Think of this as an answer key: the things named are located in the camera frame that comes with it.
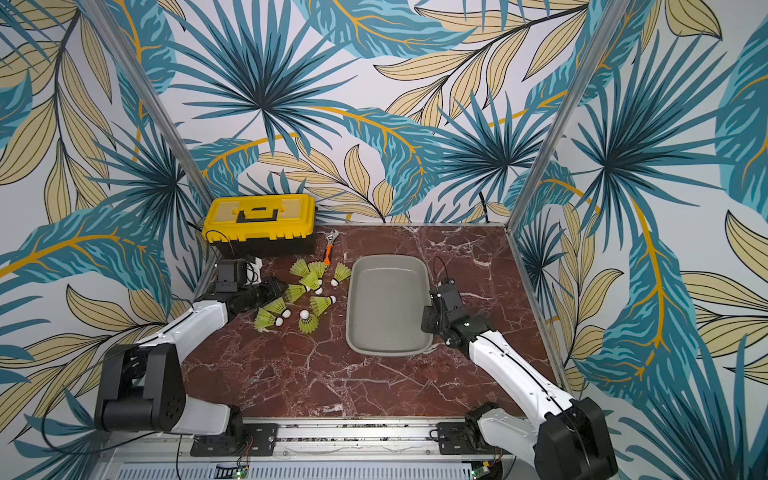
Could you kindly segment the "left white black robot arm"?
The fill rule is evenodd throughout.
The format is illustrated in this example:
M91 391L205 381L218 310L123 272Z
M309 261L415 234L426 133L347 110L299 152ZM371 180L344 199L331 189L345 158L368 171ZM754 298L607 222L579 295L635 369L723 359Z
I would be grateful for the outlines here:
M215 280L168 326L107 351L95 404L96 428L241 445L245 427L239 409L187 394L182 364L239 314L280 299L286 290L287 283L275 276L249 281L248 263L242 259L220 261Z

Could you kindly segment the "aluminium front rail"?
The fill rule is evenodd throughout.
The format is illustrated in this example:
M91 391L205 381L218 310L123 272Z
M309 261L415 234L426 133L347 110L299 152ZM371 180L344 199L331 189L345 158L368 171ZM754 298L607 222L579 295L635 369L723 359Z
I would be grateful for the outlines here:
M460 417L249 418L276 423L273 455L192 457L189 436L115 435L91 479L535 479L511 454L441 455L430 431Z

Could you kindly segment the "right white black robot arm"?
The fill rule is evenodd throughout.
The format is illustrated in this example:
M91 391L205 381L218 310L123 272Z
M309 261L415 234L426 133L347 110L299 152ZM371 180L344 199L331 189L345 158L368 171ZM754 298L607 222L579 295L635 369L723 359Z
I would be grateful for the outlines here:
M603 410L575 399L523 359L481 315L470 315L455 282L430 290L421 329L483 369L525 415L486 403L465 415L461 444L497 449L532 466L541 479L612 479L619 473Z

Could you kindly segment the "yellow-green shuttlecock one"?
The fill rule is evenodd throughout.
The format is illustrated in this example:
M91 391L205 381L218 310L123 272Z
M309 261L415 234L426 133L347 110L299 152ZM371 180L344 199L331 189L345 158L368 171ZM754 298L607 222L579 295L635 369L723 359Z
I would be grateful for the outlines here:
M331 285L333 287L339 286L342 282L350 278L351 273L352 273L352 270L348 266L342 263L338 263L335 267L333 277L330 281Z

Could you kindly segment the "yellow-green shuttlecock three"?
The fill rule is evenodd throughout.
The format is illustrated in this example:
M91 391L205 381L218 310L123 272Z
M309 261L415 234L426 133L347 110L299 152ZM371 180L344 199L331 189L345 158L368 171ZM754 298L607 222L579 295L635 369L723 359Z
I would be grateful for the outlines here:
M315 275L313 272L309 272L307 275L300 279L300 284L305 287L307 291L312 291L317 295L321 295L323 292L322 278Z

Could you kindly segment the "yellow black toolbox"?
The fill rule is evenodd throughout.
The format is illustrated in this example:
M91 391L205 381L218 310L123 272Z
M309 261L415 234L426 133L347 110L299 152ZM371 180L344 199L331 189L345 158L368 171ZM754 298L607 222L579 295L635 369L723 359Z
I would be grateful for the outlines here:
M226 259L306 255L316 244L315 218L316 201L308 194L218 198L202 237Z

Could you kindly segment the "right aluminium frame post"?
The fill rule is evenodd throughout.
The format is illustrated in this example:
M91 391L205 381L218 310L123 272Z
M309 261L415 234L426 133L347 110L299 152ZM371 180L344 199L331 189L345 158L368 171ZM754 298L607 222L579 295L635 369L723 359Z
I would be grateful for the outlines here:
M608 44L614 32L619 26L623 14L626 12L629 1L609 1L597 25L594 35L587 44L584 59L580 67L575 70L564 99L557 110L551 128L544 139L539 153L528 172L526 182L517 197L515 208L512 210L506 225L506 233L512 239L522 222L527 204L535 194L536 185L541 181L550 157L553 155L557 142L561 138L569 117L577 108L589 82L601 62L602 54L608 48Z

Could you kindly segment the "yellow-green shuttlecock two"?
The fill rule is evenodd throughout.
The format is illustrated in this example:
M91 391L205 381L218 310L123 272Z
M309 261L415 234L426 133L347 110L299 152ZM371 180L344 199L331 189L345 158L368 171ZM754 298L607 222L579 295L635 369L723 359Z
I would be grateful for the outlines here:
M337 302L335 296L312 296L310 298L310 309L314 316L321 316L331 306Z

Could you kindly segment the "yellow-green shuttlecock five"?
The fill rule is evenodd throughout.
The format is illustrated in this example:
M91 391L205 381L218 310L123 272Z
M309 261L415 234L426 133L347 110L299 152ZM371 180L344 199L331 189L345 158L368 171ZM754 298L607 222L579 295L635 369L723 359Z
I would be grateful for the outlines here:
M318 279L322 278L328 268L324 261L314 261L308 264L308 269L312 275Z

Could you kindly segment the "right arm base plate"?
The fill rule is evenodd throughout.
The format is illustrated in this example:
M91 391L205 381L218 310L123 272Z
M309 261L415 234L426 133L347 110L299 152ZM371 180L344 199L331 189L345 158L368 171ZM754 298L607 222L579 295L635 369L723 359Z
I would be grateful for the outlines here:
M430 431L441 455L502 455L507 450L493 447L480 435L479 428L466 421L439 422Z

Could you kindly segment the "yellow-green shuttlecock seven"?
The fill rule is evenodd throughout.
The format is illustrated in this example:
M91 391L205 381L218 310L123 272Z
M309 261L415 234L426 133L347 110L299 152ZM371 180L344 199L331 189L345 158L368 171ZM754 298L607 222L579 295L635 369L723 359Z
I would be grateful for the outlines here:
M319 325L318 317L309 310L302 310L299 315L298 328L303 334L314 332Z

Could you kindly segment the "yellow-green shuttlecock six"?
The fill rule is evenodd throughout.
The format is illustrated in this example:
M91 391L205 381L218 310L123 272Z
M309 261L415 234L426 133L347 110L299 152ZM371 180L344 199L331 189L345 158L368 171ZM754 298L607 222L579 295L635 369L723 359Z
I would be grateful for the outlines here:
M290 284L284 291L283 298L286 303L294 304L306 293L307 288L303 284Z

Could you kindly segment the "yellow-green shuttlecock four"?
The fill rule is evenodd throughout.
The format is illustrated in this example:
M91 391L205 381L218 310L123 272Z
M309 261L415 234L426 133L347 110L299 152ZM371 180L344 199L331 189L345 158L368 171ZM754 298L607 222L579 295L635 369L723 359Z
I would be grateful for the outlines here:
M310 275L312 271L309 264L303 258L300 258L290 267L290 273L299 278L305 278Z

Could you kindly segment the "yellow-green shuttlecock eight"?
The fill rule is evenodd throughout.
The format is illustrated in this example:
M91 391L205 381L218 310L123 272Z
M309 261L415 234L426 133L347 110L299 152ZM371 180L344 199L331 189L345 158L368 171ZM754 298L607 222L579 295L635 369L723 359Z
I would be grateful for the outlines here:
M253 326L258 332L268 332L271 327L282 326L290 315L285 300L279 297L258 309Z

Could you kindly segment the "grey plastic storage tray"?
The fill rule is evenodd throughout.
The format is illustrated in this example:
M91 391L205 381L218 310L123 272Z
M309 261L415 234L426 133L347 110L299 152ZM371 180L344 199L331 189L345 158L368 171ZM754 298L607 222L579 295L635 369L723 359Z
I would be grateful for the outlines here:
M352 268L347 296L346 340L363 355L407 357L430 348L421 329L430 304L426 264L412 256L372 255Z

